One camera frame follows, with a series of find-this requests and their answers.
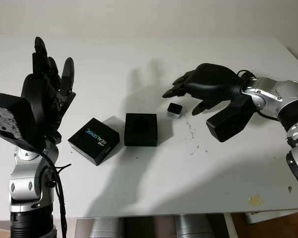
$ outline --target white wall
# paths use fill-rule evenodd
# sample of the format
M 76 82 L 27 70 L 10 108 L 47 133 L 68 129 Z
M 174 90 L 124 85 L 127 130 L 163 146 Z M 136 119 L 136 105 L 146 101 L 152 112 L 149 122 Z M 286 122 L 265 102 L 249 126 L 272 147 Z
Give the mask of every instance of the white wall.
M 264 35 L 277 37 L 298 58 L 298 0 L 0 0 L 0 33 Z

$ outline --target black box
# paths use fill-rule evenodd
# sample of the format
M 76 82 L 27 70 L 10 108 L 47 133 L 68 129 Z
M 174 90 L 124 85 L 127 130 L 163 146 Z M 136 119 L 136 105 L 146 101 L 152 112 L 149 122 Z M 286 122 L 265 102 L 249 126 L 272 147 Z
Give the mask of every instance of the black box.
M 126 114 L 126 146 L 157 146 L 157 131 L 156 114 Z
M 175 103 L 170 103 L 168 107 L 168 116 L 171 118 L 179 118 L 182 111 L 182 106 Z
M 99 165 L 119 141 L 118 132 L 95 118 L 69 139 L 70 145 L 95 165 Z

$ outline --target mounting screw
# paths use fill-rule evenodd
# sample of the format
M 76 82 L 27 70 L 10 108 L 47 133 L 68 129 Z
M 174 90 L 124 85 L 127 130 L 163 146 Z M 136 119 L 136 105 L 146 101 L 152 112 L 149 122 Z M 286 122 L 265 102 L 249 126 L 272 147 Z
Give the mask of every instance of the mounting screw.
M 15 191 L 15 186 L 14 183 L 11 184 L 11 191 L 14 192 Z
M 30 191 L 32 190 L 32 187 L 33 187 L 32 182 L 30 182 L 30 183 L 29 183 L 29 190 L 30 190 Z

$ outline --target black cable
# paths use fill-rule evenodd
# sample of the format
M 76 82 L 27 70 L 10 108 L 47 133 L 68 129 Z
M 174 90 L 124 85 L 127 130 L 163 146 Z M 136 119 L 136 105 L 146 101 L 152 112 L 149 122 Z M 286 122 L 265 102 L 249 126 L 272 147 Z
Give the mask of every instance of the black cable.
M 55 182 L 56 182 L 55 191 L 59 198 L 59 203 L 60 203 L 62 237 L 66 238 L 67 222 L 66 222 L 66 217 L 65 217 L 66 211 L 65 211 L 64 194 L 63 194 L 61 178 L 60 178 L 59 173 L 58 173 L 54 163 L 52 162 L 52 160 L 46 154 L 44 154 L 42 152 L 40 152 L 39 154 L 48 162 L 49 166 L 51 167 L 51 169 L 53 170 L 54 175 L 55 175 Z
M 58 171 L 58 173 L 60 173 L 63 169 L 66 169 L 67 167 L 69 167 L 69 166 L 71 166 L 72 164 L 68 164 L 68 165 L 65 165 L 65 166 L 63 166 L 63 167 L 55 167 L 56 169 L 60 169 L 59 171 Z
M 248 71 L 248 70 L 246 70 L 246 69 L 242 69 L 242 70 L 240 70 L 239 72 L 237 72 L 237 77 L 239 77 L 239 74 L 240 73 L 242 73 L 242 72 L 248 72 L 248 73 L 250 73 L 250 71 Z
M 258 113 L 258 115 L 260 115 L 260 116 L 262 116 L 262 117 L 264 117 L 264 118 L 266 118 L 266 119 L 270 119 L 270 120 L 278 121 L 277 118 L 274 118 L 274 117 L 270 117 L 270 116 L 268 116 L 268 115 L 265 115 L 265 114 L 263 114 L 263 113 L 260 112 L 260 111 L 257 111 L 257 113 Z

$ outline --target wooden floor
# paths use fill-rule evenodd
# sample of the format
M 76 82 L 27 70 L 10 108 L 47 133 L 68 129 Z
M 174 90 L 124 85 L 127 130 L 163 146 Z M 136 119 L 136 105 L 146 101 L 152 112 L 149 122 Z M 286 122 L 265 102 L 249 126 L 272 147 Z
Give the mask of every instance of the wooden floor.
M 239 238 L 298 238 L 298 213 L 248 225 L 244 213 L 232 214 Z

